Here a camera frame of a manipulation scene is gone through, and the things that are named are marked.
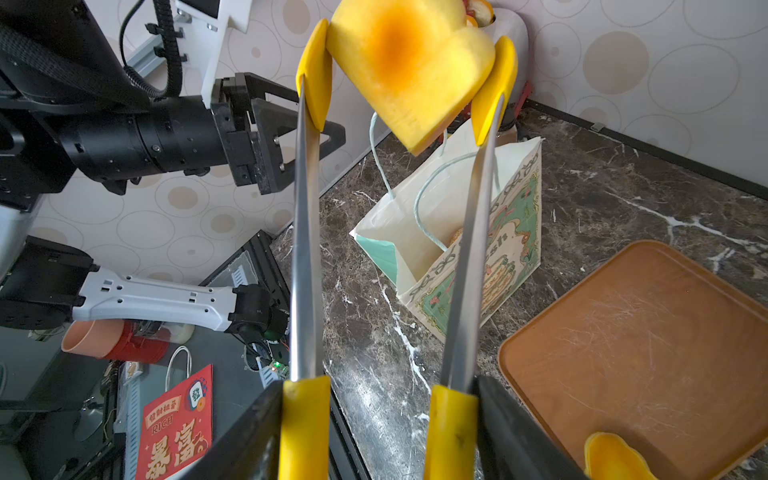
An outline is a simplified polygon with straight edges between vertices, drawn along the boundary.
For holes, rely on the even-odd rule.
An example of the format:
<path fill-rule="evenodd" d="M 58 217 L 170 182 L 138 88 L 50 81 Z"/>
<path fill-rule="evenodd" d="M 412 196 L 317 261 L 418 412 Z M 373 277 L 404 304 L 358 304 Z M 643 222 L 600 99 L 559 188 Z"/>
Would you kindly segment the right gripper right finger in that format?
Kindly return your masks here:
<path fill-rule="evenodd" d="M 548 437 L 496 379 L 475 380 L 478 450 L 486 479 L 584 479 L 579 466 Z"/>

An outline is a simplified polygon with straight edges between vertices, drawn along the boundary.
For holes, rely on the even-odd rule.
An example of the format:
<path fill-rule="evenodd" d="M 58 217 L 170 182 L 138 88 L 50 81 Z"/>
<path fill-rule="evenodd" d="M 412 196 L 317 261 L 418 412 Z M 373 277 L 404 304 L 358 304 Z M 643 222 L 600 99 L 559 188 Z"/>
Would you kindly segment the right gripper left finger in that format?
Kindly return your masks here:
<path fill-rule="evenodd" d="M 183 479 L 277 479 L 282 396 L 272 383 Z"/>

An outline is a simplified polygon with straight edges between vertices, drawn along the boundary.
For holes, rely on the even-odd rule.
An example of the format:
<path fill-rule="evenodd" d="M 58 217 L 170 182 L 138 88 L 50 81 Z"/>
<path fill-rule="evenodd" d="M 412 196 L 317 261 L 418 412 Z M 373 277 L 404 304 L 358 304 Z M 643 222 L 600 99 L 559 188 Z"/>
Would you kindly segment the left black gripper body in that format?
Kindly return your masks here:
<path fill-rule="evenodd" d="M 283 158 L 279 139 L 297 131 L 298 112 L 268 101 L 269 95 L 299 101 L 294 90 L 239 72 L 215 81 L 210 104 L 234 183 L 256 185 L 262 195 L 294 181 L 294 165 Z"/>

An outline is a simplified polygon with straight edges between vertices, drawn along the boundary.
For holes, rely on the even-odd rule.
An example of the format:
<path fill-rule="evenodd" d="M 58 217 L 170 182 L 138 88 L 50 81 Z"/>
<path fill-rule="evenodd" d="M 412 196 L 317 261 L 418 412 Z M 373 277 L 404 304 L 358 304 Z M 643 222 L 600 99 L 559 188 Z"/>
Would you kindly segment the round bread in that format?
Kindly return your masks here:
<path fill-rule="evenodd" d="M 592 480 L 657 480 L 644 457 L 614 433 L 590 435 L 584 458 L 585 475 Z"/>

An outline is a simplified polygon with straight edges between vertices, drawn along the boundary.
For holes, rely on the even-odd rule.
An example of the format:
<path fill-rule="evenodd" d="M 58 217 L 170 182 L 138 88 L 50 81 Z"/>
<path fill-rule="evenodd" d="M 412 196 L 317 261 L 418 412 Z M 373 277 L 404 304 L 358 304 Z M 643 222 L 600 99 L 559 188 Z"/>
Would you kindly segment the square toast bread piece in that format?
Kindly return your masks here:
<path fill-rule="evenodd" d="M 491 38 L 461 1 L 343 0 L 326 47 L 378 117 L 412 154 L 423 152 L 491 72 Z"/>

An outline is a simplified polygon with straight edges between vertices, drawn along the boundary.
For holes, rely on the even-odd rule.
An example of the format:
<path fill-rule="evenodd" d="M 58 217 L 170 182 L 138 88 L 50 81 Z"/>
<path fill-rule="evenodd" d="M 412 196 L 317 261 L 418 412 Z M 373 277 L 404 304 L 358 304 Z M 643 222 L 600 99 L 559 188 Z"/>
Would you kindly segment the paper bag green white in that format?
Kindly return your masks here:
<path fill-rule="evenodd" d="M 484 266 L 482 318 L 488 320 L 540 266 L 540 137 L 498 144 Z M 473 162 L 469 122 L 386 193 L 351 236 L 394 284 L 398 300 L 439 340 L 447 334 Z"/>

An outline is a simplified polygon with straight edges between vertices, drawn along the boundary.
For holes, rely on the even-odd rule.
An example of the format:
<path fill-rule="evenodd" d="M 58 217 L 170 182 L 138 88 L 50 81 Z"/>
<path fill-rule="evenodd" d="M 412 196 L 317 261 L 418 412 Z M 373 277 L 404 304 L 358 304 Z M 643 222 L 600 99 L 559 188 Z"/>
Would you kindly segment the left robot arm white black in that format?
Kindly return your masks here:
<path fill-rule="evenodd" d="M 324 158 L 345 141 L 327 120 L 332 60 L 319 24 L 303 53 L 297 86 L 252 73 L 210 74 L 198 96 L 182 96 L 180 50 L 192 38 L 177 18 L 182 1 L 158 1 L 147 25 L 166 63 L 163 88 L 114 52 L 82 1 L 1 5 L 1 323 L 47 330 L 68 322 L 174 322 L 279 342 L 289 322 L 285 287 L 200 288 L 121 275 L 84 251 L 32 234 L 42 198 L 76 172 L 122 195 L 142 178 L 230 169 L 263 194 L 296 188 L 308 212 L 304 157 Z"/>

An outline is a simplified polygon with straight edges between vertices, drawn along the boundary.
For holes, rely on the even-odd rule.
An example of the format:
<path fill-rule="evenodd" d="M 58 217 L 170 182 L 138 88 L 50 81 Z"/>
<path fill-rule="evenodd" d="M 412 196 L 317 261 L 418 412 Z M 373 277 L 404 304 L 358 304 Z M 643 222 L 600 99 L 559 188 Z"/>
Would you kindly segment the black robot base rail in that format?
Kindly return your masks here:
<path fill-rule="evenodd" d="M 245 365 L 259 374 L 272 362 L 277 369 L 288 367 L 290 292 L 271 251 L 273 237 L 260 230 L 224 263 L 206 277 L 206 287 L 227 287 L 246 294 L 244 322 L 232 331 L 243 340 Z M 357 443 L 335 392 L 330 397 L 329 477 L 368 479 Z"/>

